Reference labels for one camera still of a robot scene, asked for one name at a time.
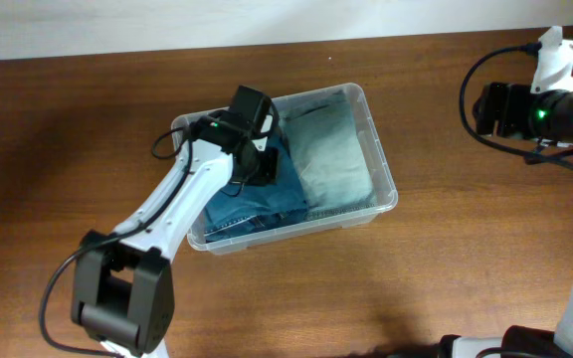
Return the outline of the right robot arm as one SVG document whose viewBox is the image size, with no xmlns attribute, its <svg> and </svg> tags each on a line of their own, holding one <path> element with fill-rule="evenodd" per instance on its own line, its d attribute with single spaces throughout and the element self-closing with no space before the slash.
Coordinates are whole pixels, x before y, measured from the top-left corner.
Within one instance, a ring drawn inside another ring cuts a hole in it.
<svg viewBox="0 0 573 358">
<path fill-rule="evenodd" d="M 430 102 L 400 145 L 400 213 L 391 222 L 400 243 L 373 250 L 372 266 L 331 287 L 310 326 L 316 354 L 555 325 L 573 276 L 573 173 L 526 166 L 475 142 L 457 104 L 476 60 L 536 36 L 531 29 L 419 40 L 410 73 Z"/>
</svg>

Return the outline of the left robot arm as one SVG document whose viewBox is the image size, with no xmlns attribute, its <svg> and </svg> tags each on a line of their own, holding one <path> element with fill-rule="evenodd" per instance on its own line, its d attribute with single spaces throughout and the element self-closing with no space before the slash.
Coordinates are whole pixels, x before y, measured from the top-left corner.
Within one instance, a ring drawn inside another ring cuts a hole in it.
<svg viewBox="0 0 573 358">
<path fill-rule="evenodd" d="M 175 302 L 172 262 L 208 202 L 230 183 L 274 182 L 267 147 L 279 121 L 269 96 L 240 86 L 228 107 L 172 127 L 174 164 L 146 201 L 110 234 L 88 232 L 74 255 L 71 318 L 99 356 L 162 356 Z"/>
</svg>

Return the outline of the dark blue jeans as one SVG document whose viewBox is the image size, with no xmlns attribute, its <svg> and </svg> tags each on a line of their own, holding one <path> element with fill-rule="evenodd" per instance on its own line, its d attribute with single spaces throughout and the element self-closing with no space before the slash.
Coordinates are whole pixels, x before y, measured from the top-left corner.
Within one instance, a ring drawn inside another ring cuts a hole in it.
<svg viewBox="0 0 573 358">
<path fill-rule="evenodd" d="M 204 237 L 208 243 L 233 239 L 302 222 L 309 206 L 294 165 L 281 138 L 269 148 L 279 153 L 278 176 L 267 186 L 227 185 L 204 209 Z"/>
</svg>

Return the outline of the light blue jeans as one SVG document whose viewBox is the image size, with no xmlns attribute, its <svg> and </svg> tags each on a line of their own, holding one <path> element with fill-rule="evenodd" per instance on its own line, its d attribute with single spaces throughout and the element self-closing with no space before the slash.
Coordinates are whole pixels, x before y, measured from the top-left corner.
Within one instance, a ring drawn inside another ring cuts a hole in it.
<svg viewBox="0 0 573 358">
<path fill-rule="evenodd" d="M 376 205 L 351 103 L 343 91 L 283 111 L 280 128 L 309 220 Z"/>
</svg>

